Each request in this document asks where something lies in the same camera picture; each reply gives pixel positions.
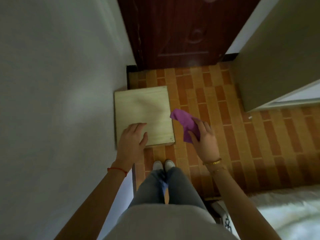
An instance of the door panel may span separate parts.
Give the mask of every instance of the door panel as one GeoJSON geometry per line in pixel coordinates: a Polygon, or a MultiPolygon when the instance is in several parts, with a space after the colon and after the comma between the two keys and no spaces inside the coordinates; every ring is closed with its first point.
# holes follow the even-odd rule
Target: door panel
{"type": "Polygon", "coordinates": [[[140,69],[214,65],[260,0],[118,0],[140,69]]]}

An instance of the person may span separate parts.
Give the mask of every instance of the person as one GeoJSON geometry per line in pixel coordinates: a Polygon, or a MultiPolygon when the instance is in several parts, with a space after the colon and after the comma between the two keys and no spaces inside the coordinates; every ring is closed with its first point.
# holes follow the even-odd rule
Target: person
{"type": "MultiPolygon", "coordinates": [[[[241,240],[280,240],[278,234],[230,176],[219,155],[217,139],[207,122],[195,120],[198,141],[190,136],[199,158],[212,175],[241,240]]],[[[145,123],[131,124],[118,143],[117,157],[106,176],[79,207],[55,239],[97,239],[118,189],[132,165],[143,157],[148,134],[145,123]]],[[[200,196],[182,170],[171,160],[154,162],[153,171],[140,185],[129,208],[104,238],[111,239],[236,239],[215,224],[200,196]],[[169,204],[164,190],[168,186],[169,204]]]]}

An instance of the brick pattern floor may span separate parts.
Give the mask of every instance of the brick pattern floor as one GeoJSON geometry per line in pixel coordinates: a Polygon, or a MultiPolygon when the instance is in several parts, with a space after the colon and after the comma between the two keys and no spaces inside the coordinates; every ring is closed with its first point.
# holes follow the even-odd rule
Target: brick pattern floor
{"type": "MultiPolygon", "coordinates": [[[[247,193],[320,182],[320,106],[246,113],[229,70],[232,63],[129,74],[130,89],[168,86],[170,108],[183,109],[214,128],[221,158],[247,193]]],[[[183,142],[144,151],[135,165],[136,187],[155,160],[171,159],[204,198],[219,191],[193,145],[183,142]]]]}

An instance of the t-shirt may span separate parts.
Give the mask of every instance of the t-shirt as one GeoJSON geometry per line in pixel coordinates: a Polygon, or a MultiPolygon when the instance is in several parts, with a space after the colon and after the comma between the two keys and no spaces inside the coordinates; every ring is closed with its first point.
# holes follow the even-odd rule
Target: t-shirt
{"type": "Polygon", "coordinates": [[[237,240],[206,210],[192,205],[141,204],[130,207],[104,238],[133,240],[237,240]]]}

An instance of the cleaning cloth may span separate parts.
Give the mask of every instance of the cleaning cloth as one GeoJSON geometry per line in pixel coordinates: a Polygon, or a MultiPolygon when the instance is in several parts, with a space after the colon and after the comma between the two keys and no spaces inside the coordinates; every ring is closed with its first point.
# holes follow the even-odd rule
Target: cleaning cloth
{"type": "Polygon", "coordinates": [[[170,114],[170,118],[177,120],[183,126],[183,141],[192,144],[192,139],[188,131],[192,131],[197,137],[198,141],[200,140],[200,131],[198,125],[192,120],[193,117],[190,113],[187,113],[181,109],[174,109],[170,114]]]}

